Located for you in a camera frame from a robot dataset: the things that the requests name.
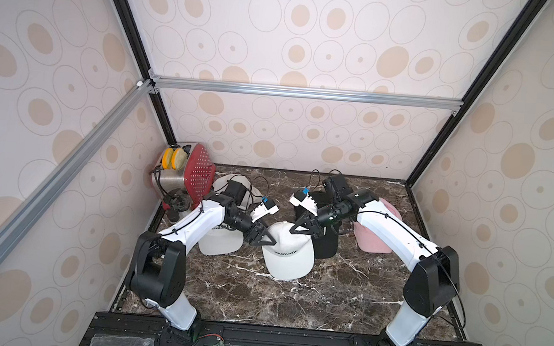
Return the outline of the white Colorado cap front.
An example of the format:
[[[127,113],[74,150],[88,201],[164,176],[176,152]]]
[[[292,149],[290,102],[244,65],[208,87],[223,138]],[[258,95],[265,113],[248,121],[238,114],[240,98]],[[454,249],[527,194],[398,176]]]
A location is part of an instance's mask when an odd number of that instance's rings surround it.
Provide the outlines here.
[[[291,227],[292,223],[286,221],[271,225],[268,233],[276,243],[262,247],[268,272],[277,280],[292,281],[305,277],[315,263],[311,236],[293,235],[290,233]]]

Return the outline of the white colorado cap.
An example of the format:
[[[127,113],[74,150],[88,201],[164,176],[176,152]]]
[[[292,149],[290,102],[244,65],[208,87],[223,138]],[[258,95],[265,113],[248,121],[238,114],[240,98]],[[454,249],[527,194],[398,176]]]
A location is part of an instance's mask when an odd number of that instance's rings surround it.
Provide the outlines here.
[[[226,255],[237,252],[243,245],[243,234],[239,230],[231,230],[216,226],[200,239],[199,251],[206,256]]]
[[[268,272],[277,280],[292,281],[305,277],[315,263],[311,236],[293,235],[290,233],[291,227],[292,223],[286,221],[271,225],[268,233],[276,243],[262,247]]]

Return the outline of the black cap with white label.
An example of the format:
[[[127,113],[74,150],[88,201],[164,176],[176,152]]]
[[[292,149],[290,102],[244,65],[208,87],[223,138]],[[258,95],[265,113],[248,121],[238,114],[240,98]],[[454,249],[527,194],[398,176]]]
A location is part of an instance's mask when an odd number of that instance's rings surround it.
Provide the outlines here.
[[[324,191],[309,192],[309,196],[316,202],[318,208],[331,204],[332,198]],[[338,251],[339,229],[341,226],[341,222],[328,226],[321,237],[312,237],[314,256],[316,259],[327,259],[336,255]]]

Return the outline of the pink LA cap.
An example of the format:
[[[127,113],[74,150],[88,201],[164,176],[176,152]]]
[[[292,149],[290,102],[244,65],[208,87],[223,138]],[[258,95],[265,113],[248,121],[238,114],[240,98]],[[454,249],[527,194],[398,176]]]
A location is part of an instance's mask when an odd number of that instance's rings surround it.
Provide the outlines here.
[[[390,254],[392,252],[392,249],[377,234],[374,234],[359,221],[356,221],[353,226],[356,245],[359,249],[366,253]]]

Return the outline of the white cap back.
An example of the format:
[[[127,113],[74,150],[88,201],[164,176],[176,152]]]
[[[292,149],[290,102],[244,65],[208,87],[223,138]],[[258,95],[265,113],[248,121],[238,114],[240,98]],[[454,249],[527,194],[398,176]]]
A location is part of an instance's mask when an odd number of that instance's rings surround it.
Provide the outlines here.
[[[241,183],[247,188],[247,192],[245,193],[245,196],[243,196],[243,206],[245,206],[251,198],[262,197],[262,194],[258,188],[254,187],[254,185],[251,184],[251,181],[242,174],[229,174],[221,176],[219,179],[214,181],[213,191],[218,193],[225,191],[230,181]]]

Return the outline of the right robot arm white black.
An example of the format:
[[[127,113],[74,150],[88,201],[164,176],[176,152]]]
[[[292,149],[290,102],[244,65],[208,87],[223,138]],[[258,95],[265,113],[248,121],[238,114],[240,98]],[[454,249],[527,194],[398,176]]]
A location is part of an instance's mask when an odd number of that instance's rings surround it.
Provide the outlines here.
[[[355,221],[380,238],[409,271],[404,301],[380,333],[375,346],[412,346],[430,319],[459,296],[459,256],[450,246],[440,247],[397,219],[369,189],[353,188],[343,175],[322,181],[329,196],[319,206],[307,188],[295,191],[289,202],[304,213],[288,230],[293,235],[320,238],[327,227]]]

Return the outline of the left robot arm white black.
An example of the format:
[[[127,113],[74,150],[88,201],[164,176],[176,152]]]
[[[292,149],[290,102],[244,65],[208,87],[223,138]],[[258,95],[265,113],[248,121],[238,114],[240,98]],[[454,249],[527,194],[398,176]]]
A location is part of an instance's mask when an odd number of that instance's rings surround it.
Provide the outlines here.
[[[251,246],[272,246],[264,216],[278,212],[277,204],[263,197],[253,211],[240,209],[247,192],[232,181],[221,193],[204,196],[189,215],[158,233],[145,232],[137,241],[126,276],[128,289],[146,307],[158,309],[174,334],[197,341],[202,332],[201,316],[185,296],[187,253],[216,226],[224,224],[242,232]]]

